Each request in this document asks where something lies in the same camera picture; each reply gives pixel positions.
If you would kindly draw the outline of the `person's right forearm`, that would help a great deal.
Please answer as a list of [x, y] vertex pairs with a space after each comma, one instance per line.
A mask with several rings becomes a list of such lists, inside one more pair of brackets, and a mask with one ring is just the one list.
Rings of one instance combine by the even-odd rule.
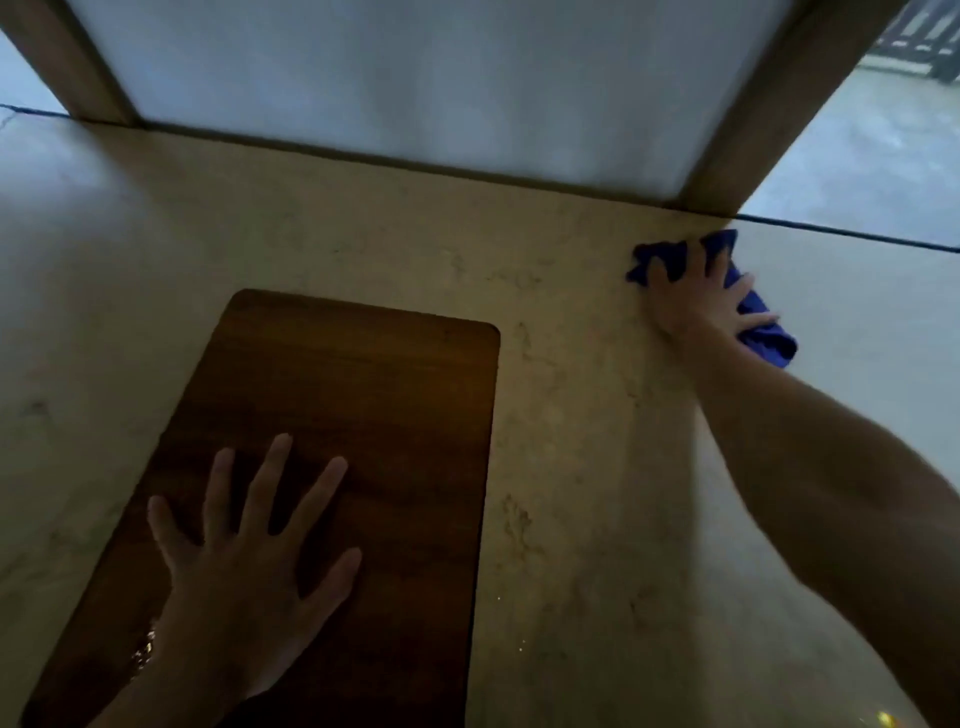
[[878, 654], [931, 728], [960, 728], [960, 493], [889, 430], [690, 322], [680, 361], [750, 516]]

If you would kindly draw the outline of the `dark brown wooden board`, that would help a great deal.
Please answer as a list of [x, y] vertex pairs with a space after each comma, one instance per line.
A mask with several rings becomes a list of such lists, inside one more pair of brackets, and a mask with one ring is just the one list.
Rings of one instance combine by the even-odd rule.
[[46, 662], [19, 728], [85, 728], [146, 665], [170, 579], [154, 495], [200, 535], [210, 462], [236, 450], [231, 522], [279, 433], [270, 530], [330, 458], [348, 470], [297, 564], [363, 552], [350, 599], [222, 728], [463, 728], [500, 335], [483, 321], [243, 289], [216, 324]]

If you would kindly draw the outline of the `narrow brown wooden frame post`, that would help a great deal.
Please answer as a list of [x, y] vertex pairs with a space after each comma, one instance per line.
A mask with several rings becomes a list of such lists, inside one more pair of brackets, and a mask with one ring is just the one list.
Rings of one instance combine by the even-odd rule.
[[0, 31], [68, 116], [139, 128], [142, 119], [68, 3], [0, 0]]

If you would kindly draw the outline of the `black metal railing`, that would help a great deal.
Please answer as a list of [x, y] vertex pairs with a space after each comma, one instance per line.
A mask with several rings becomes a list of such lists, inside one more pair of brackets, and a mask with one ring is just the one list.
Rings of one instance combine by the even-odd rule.
[[960, 82], [960, 0], [907, 0], [864, 59], [941, 84]]

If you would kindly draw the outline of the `frosted white panel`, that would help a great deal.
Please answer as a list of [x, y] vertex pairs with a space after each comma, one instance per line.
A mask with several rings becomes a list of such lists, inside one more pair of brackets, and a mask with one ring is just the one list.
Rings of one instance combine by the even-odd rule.
[[68, 0], [144, 120], [677, 194], [795, 0]]

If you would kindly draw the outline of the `person's left forearm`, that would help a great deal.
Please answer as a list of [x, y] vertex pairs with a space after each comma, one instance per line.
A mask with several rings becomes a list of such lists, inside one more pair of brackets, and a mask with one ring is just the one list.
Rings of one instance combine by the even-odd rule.
[[87, 728], [215, 728], [255, 681], [250, 650], [231, 637], [157, 634], [154, 646]]

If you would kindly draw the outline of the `person's right hand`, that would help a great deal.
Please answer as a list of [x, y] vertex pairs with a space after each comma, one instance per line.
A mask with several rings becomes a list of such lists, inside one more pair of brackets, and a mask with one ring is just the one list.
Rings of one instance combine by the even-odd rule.
[[688, 241], [687, 267], [682, 278], [673, 282], [672, 301], [651, 301], [650, 313], [659, 330], [677, 343], [701, 331], [726, 334], [737, 338], [738, 304], [754, 288], [755, 277], [744, 273], [719, 292], [709, 282], [709, 270], [704, 250], [698, 240]]

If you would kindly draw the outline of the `wide brown wooden frame post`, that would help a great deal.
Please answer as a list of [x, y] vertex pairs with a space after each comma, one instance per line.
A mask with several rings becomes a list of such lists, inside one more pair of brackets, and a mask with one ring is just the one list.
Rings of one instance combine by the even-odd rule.
[[795, 0], [672, 201], [731, 218], [909, 0]]

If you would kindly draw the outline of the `blue cleaning cloth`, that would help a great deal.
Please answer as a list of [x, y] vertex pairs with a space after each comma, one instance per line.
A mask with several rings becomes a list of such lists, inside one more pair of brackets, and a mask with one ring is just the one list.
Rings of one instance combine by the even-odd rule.
[[[724, 228], [712, 231], [699, 239], [707, 268], [724, 251], [730, 255], [738, 242], [738, 230]], [[649, 269], [653, 261], [661, 261], [671, 283], [681, 279], [688, 267], [687, 241], [659, 241], [639, 244], [631, 251], [630, 269], [626, 281], [641, 287], [649, 285]], [[738, 303], [737, 311], [742, 316], [770, 312], [760, 294], [752, 289]], [[796, 357], [799, 344], [779, 323], [768, 322], [738, 333], [738, 340], [764, 361], [779, 369], [786, 369]]]

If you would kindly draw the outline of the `person's left hand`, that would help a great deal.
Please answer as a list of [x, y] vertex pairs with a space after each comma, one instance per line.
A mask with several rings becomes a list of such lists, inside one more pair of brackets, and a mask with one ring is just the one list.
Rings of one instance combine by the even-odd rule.
[[254, 681], [246, 699], [275, 685], [337, 610], [306, 609], [312, 591], [301, 596], [296, 568], [307, 536], [348, 467], [342, 456], [331, 459], [278, 534], [269, 528], [234, 530], [234, 450], [219, 450], [202, 505], [199, 553], [183, 572], [170, 572], [172, 589], [154, 628], [149, 660], [158, 634], [232, 638], [249, 650], [253, 661]]

